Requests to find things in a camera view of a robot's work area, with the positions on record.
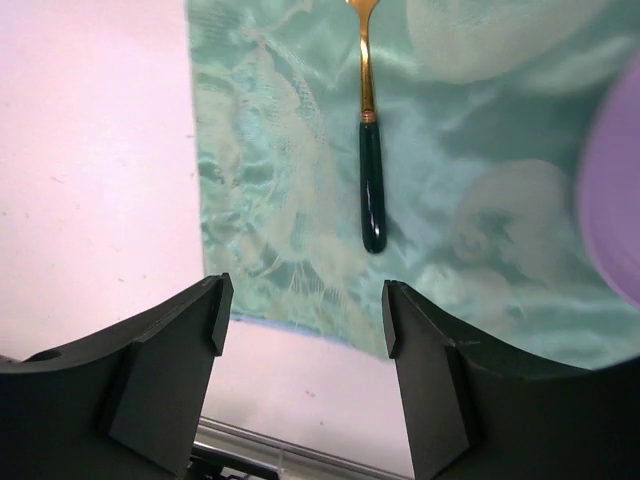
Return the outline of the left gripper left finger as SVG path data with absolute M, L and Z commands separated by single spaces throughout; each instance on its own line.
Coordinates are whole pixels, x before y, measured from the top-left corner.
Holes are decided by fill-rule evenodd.
M 182 479 L 233 285 L 209 276 L 79 340 L 1 363 L 5 479 Z

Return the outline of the gold fork green handle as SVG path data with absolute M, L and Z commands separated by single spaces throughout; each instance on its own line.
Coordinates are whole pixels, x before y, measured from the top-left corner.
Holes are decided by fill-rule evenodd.
M 361 231 L 364 248 L 372 254 L 387 245 L 384 174 L 369 45 L 369 20 L 374 0 L 347 1 L 359 17 L 360 97 L 359 125 Z

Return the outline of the green patterned cloth placemat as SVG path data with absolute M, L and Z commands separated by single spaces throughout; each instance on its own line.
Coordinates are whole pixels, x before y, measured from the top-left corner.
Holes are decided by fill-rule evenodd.
M 360 228 L 358 17 L 342 1 L 191 1 L 201 228 L 235 312 L 385 352 L 405 282 L 533 354 L 601 368 L 638 311 L 578 230 L 579 154 L 639 47 L 635 1 L 382 1 L 370 22 L 388 244 Z

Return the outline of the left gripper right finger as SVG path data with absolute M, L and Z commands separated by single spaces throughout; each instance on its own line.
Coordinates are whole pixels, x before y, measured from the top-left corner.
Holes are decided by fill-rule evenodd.
M 516 348 L 411 286 L 382 291 L 418 479 L 635 479 L 639 362 L 598 370 Z

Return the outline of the purple plastic plate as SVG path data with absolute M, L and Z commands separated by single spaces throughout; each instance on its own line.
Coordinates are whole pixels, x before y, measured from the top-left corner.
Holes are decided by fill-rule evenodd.
M 607 92 L 580 157 L 576 207 L 604 281 L 639 306 L 639 58 Z

